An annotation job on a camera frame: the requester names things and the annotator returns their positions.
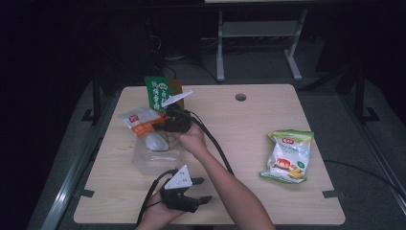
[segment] chip bag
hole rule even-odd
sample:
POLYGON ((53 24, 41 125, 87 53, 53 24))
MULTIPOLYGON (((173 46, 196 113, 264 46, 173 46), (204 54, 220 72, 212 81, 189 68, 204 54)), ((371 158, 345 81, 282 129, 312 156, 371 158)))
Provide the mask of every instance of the chip bag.
POLYGON ((268 170, 260 172, 260 177, 291 184, 305 181, 314 132, 287 129, 269 132, 268 136, 275 148, 267 161, 268 170))

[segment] table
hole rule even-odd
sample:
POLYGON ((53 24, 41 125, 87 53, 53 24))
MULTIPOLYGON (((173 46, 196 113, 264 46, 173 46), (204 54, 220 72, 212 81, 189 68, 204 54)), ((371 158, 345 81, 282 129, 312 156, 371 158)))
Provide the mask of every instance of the table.
MULTIPOLYGON (((345 221, 337 197, 325 198, 333 191, 325 164, 315 140, 311 143, 308 180, 302 184, 283 184, 259 178, 274 144, 267 137, 272 130, 294 128, 310 130, 293 86, 288 84, 188 85, 191 89, 185 107, 196 113, 224 150, 236 177, 261 200, 275 224, 332 224, 345 221), (246 100, 236 100, 244 94, 246 100)), ((143 86, 127 87, 105 133, 99 154, 74 214, 78 223, 135 223, 152 181, 156 176, 142 175, 131 163, 135 136, 117 117, 147 104, 143 86)), ((208 148, 221 162, 213 143, 208 148)), ((186 195, 213 196, 194 213, 176 219, 174 224, 231 224, 213 184, 191 154, 185 154, 191 177, 204 177, 202 185, 191 187, 186 195)))

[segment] gray floor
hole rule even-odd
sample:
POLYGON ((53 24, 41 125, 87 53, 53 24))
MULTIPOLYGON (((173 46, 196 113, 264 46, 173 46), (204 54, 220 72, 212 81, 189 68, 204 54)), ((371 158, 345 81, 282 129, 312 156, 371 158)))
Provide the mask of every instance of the gray floor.
MULTIPOLYGON (((243 83, 290 83, 295 87, 308 85, 325 73, 316 73, 315 66, 323 47, 323 42, 301 42, 295 59, 304 80, 293 80, 283 55, 286 43, 274 42, 264 47, 251 47, 246 53, 226 55, 224 68, 226 81, 223 84, 243 83)), ((215 55, 205 54, 200 60, 184 59, 169 67, 176 72, 176 77, 183 84, 216 84, 215 55)), ((165 70, 167 77, 174 76, 170 69, 165 70)), ((320 152, 325 160, 349 163, 368 172, 384 176, 381 169, 382 156, 392 166, 399 180, 405 185, 406 168, 406 128, 395 116, 385 102, 380 90, 367 81, 365 106, 372 107, 379 116, 379 122, 370 122, 361 126, 352 113, 353 93, 340 96, 334 91, 339 79, 333 79, 312 92, 299 92, 299 99, 320 152)), ((90 139, 95 141, 102 137, 108 125, 120 92, 114 98, 103 98, 103 117, 97 127, 81 121, 85 110, 92 107, 92 90, 89 85, 83 92, 77 109, 60 145, 55 164, 48 182, 32 217, 28 229, 39 229, 47 217, 57 192, 70 170, 76 154, 79 154, 90 139)), ((83 188, 92 162, 78 184, 78 191, 83 188)), ((403 229, 406 226, 405 211, 402 210, 390 187, 366 172, 337 163, 326 162, 327 170, 346 215, 346 222, 340 226, 278 226, 279 229, 403 229)), ((132 225, 81 225, 73 221, 73 214, 79 201, 73 193, 66 213, 57 229, 132 229, 132 225)))

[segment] black cable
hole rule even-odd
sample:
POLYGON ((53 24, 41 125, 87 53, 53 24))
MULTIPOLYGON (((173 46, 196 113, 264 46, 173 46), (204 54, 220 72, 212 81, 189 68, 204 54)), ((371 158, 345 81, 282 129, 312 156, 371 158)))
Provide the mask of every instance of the black cable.
POLYGON ((389 185, 391 188, 393 188, 400 195, 400 197, 402 197, 402 199, 404 201, 406 201, 406 196, 392 182, 388 181, 386 178, 384 178, 384 177, 382 177, 382 176, 380 176, 380 175, 378 175, 378 174, 376 174, 374 172, 369 172, 367 170, 359 168, 358 166, 355 166, 355 165, 352 165, 352 164, 349 164, 349 163, 345 163, 345 162, 340 162, 340 161, 335 161, 335 160, 323 160, 323 161, 325 163, 334 163, 334 164, 338 164, 338 165, 344 165, 344 166, 347 166, 347 167, 351 167, 351 168, 354 168, 354 169, 356 169, 358 171, 361 171, 363 173, 371 175, 371 176, 379 179, 383 183, 389 185))
POLYGON ((151 204, 151 205, 148 206, 148 202, 149 202, 150 198, 152 197, 152 193, 153 193, 153 191, 155 190, 156 186, 158 185, 159 181, 160 181, 160 180, 162 179, 162 177, 164 177, 165 175, 167 175, 167 174, 175 175, 177 172, 178 172, 178 170, 169 170, 169 171, 166 171, 166 172, 162 173, 160 176, 158 176, 158 178, 156 178, 156 179, 153 181, 151 187, 150 187, 149 190, 148 190, 148 193, 147 193, 147 195, 146 195, 146 199, 144 200, 143 206, 141 207, 140 214, 138 215, 137 224, 135 225, 135 228, 137 228, 138 225, 140 225, 141 220, 143 219, 144 212, 146 211, 146 209, 147 209, 148 207, 154 205, 154 204, 151 204))
POLYGON ((215 145, 215 148, 218 150, 218 153, 221 156, 221 159, 224 162, 225 167, 227 168, 227 171, 229 173, 231 173, 232 175, 234 175, 233 170, 231 169, 230 163, 227 160, 227 157, 224 154, 223 149, 221 149, 221 146, 218 144, 218 142, 215 140, 215 138, 213 137, 213 135, 209 132, 209 130, 206 128, 206 126, 204 126, 204 124, 202 122, 199 122, 196 118, 194 118, 193 116, 189 115, 186 112, 183 111, 179 111, 179 110, 173 110, 172 112, 176 112, 178 114, 181 114, 182 116, 185 116, 189 119, 192 119, 192 121, 194 121, 195 124, 197 124, 203 131, 204 133, 206 133, 206 135, 209 137, 209 139, 213 142, 213 144, 215 145))

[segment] small white triangle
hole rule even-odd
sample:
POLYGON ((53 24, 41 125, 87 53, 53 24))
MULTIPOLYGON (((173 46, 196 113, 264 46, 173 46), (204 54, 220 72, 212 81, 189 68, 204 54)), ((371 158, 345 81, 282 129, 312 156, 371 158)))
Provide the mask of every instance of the small white triangle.
POLYGON ((192 185, 192 179, 189 175, 188 166, 184 165, 165 185, 166 190, 187 188, 192 185))

